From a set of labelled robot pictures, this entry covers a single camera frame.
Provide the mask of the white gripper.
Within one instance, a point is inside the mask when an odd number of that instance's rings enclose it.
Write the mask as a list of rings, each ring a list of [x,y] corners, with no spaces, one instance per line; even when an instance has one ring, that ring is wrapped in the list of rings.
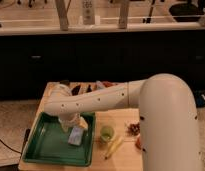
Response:
[[[64,132],[67,132],[69,128],[81,125],[81,116],[79,114],[61,115],[58,120]]]

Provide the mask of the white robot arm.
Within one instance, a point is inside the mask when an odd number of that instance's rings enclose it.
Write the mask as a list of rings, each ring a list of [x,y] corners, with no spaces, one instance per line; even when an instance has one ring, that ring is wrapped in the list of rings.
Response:
[[[58,84],[44,111],[73,126],[82,112],[124,108],[139,110],[143,171],[201,171],[194,96],[175,75],[156,74],[76,96]]]

